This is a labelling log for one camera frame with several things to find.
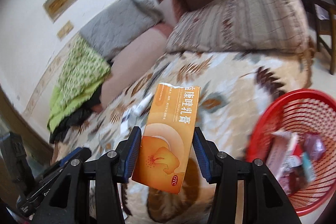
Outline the orange medicine box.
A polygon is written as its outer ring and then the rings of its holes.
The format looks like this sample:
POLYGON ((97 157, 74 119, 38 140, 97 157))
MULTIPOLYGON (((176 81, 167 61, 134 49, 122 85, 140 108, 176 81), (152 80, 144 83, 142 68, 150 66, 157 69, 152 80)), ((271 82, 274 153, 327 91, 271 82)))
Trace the orange medicine box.
POLYGON ((185 178, 197 119, 198 86, 157 86, 132 179, 178 194, 185 178))

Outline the purple wrapper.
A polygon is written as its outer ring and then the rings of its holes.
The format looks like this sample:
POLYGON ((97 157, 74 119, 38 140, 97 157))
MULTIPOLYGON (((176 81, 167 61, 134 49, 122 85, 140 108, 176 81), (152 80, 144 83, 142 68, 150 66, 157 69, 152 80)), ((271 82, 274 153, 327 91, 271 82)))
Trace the purple wrapper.
POLYGON ((303 147, 305 152, 308 154, 309 159, 314 161, 321 159, 326 151, 326 147, 321 136, 312 132, 307 132, 304 135, 303 147))

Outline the white ointment tube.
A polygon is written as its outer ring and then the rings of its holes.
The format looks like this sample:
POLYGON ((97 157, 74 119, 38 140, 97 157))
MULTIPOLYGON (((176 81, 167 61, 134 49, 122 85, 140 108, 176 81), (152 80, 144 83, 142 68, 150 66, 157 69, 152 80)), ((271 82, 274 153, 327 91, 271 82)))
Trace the white ointment tube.
POLYGON ((123 134, 130 133, 135 126, 142 130, 144 129, 153 97, 153 93, 148 94, 138 104, 132 105, 124 112, 120 125, 120 130, 123 134))

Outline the green patterned cloth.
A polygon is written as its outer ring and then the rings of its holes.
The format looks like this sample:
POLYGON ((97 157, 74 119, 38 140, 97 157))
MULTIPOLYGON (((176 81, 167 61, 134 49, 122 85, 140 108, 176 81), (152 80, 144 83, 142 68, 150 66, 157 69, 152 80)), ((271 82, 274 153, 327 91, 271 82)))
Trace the green patterned cloth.
POLYGON ((110 74, 110 65, 80 35, 72 44, 50 99, 47 121, 53 133, 61 121, 89 100, 110 74))

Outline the floral leaf pattern blanket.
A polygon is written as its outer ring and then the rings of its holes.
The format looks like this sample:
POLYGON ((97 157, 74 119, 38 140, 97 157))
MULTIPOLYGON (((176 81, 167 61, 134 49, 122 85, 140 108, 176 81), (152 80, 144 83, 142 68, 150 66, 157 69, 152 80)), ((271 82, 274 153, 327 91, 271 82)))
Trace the floral leaf pattern blanket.
MULTIPOLYGON (((311 85, 310 51, 178 53, 163 55, 143 76, 125 88, 100 114, 71 128, 55 146, 59 160, 78 147, 92 159, 117 147, 129 135, 120 130, 124 112, 155 92, 159 83, 196 85, 201 89, 196 125, 218 149, 243 159, 260 115, 280 95, 311 85)), ((206 223, 215 187, 202 178, 194 154, 179 194, 130 181, 122 186, 127 223, 206 223)))

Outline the pink white box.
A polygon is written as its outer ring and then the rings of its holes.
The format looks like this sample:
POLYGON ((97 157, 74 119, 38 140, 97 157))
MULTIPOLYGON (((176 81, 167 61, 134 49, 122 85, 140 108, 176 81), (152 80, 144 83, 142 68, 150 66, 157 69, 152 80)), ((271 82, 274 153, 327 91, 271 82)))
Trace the pink white box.
POLYGON ((298 133, 278 130, 271 136, 266 166, 288 196, 306 189, 316 175, 308 154, 298 142, 298 133))

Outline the small gold framed picture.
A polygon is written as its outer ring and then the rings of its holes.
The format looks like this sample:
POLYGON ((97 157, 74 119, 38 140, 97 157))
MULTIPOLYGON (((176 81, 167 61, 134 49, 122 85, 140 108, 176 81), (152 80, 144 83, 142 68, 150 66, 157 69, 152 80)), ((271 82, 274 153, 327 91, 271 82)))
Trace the small gold framed picture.
POLYGON ((45 12, 52 22, 55 22, 77 0, 46 0, 43 4, 45 12))

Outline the black garment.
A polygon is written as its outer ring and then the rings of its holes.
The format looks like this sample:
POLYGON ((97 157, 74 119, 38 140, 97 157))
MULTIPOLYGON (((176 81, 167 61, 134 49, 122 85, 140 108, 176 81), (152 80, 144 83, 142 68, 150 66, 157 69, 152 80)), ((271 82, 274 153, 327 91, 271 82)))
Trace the black garment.
POLYGON ((51 131, 50 134, 51 144, 63 141, 67 135, 68 130, 72 126, 81 126, 93 112, 95 113, 102 112, 102 105, 100 101, 101 88, 102 85, 100 85, 94 91, 94 93, 90 96, 88 100, 83 102, 71 114, 66 115, 64 118, 60 120, 60 122, 56 125, 56 128, 51 131))

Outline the brown wooden stool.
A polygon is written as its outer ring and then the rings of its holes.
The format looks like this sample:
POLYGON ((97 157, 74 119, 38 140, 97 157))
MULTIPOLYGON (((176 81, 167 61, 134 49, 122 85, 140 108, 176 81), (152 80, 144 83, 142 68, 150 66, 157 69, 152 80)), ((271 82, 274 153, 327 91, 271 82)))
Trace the brown wooden stool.
POLYGON ((335 4, 333 0, 303 0, 308 12, 313 14, 316 33, 316 48, 320 52, 322 47, 330 55, 329 73, 335 73, 335 4), (327 19, 319 19, 317 7, 327 11, 327 19))

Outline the small wall plate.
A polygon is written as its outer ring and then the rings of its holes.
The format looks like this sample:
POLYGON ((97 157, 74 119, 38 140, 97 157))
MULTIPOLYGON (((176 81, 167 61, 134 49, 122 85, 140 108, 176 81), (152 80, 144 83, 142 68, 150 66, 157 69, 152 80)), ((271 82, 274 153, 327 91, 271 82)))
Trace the small wall plate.
POLYGON ((63 40, 74 28, 74 25, 69 20, 56 34, 59 40, 63 40))

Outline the striped beige quilted pillow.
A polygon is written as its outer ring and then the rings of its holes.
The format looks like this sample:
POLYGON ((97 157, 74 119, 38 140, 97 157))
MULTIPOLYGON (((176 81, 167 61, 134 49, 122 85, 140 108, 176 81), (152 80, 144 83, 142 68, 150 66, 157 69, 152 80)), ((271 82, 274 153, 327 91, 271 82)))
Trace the striped beige quilted pillow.
POLYGON ((218 0, 184 13, 166 49, 301 53, 308 45, 309 27, 301 0, 218 0))

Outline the pink bed pillow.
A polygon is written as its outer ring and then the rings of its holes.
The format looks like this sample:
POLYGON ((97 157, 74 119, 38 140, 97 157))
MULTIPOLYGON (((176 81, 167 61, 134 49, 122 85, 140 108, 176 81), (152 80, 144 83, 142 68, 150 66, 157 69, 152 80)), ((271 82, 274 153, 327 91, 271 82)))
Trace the pink bed pillow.
POLYGON ((159 23, 126 46, 115 57, 110 75, 101 86, 100 103, 91 109, 102 112, 125 88, 139 80, 165 54, 172 31, 171 25, 159 23))

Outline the grey quilted pillow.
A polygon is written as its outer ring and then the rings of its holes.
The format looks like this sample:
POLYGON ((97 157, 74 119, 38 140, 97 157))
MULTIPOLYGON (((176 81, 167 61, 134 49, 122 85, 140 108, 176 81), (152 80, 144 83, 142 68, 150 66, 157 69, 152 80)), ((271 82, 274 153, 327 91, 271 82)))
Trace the grey quilted pillow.
POLYGON ((92 18, 79 34, 108 61, 162 20, 163 14, 152 0, 118 0, 92 18))

